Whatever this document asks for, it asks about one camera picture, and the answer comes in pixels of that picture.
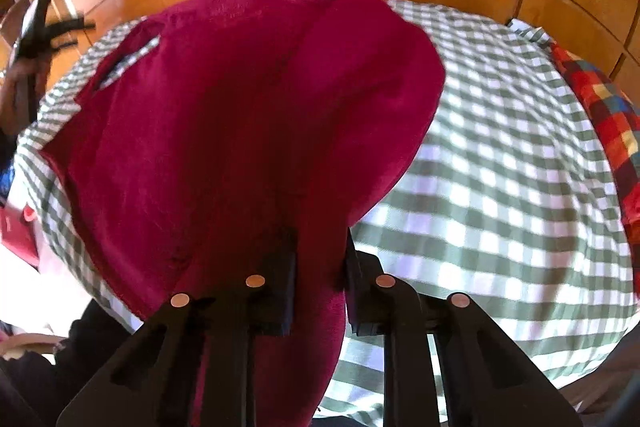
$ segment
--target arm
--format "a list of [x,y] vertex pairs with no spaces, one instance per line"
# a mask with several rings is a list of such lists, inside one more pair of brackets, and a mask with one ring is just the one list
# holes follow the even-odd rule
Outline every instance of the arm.
[[16,86],[26,82],[30,74],[36,76],[36,95],[41,98],[47,86],[51,68],[51,55],[46,54],[35,60],[18,60],[4,74],[0,86],[0,170],[6,169],[14,157],[18,134],[25,130],[26,108],[17,107]]

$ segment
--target green checkered fabric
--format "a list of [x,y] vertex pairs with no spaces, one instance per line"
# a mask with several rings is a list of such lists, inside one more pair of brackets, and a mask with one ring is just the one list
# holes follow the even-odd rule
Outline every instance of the green checkered fabric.
[[[353,228],[356,246],[422,293],[468,293],[556,386],[570,383],[599,365],[636,313],[616,189],[593,127],[543,51],[543,31],[443,6],[390,5],[428,33],[447,78],[412,165]],[[134,24],[108,33],[56,84],[16,160],[53,252],[130,330],[140,321],[95,271],[38,151],[79,110],[73,97]],[[157,44],[123,60],[105,84]],[[380,339],[348,331],[318,416],[381,425],[382,392]]]

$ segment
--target human hand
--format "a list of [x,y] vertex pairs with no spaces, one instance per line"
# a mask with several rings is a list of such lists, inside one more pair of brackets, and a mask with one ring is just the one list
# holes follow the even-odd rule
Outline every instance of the human hand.
[[51,54],[43,54],[38,58],[20,58],[6,70],[4,82],[0,86],[0,128],[5,136],[17,136],[28,125],[24,117],[25,108],[17,107],[16,87],[20,82],[27,82],[33,74],[36,78],[36,97],[41,99],[47,88],[47,77],[51,70]]

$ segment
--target red plaid cloth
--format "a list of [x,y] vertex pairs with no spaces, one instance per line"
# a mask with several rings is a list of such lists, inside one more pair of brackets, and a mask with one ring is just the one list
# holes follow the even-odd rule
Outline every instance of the red plaid cloth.
[[618,191],[631,249],[634,288],[640,296],[640,112],[595,66],[550,45],[556,69],[574,91],[604,147]]

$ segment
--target red towel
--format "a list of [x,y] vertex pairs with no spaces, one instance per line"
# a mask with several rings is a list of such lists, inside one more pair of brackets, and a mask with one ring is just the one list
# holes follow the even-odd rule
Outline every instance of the red towel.
[[383,0],[188,0],[104,59],[43,154],[92,261],[142,319],[250,275],[297,231],[292,333],[259,339],[255,394],[261,427],[306,427],[344,334],[347,227],[404,173],[443,83],[425,33]]
[[31,266],[38,267],[40,256],[31,225],[25,222],[23,212],[12,206],[0,208],[0,243]]

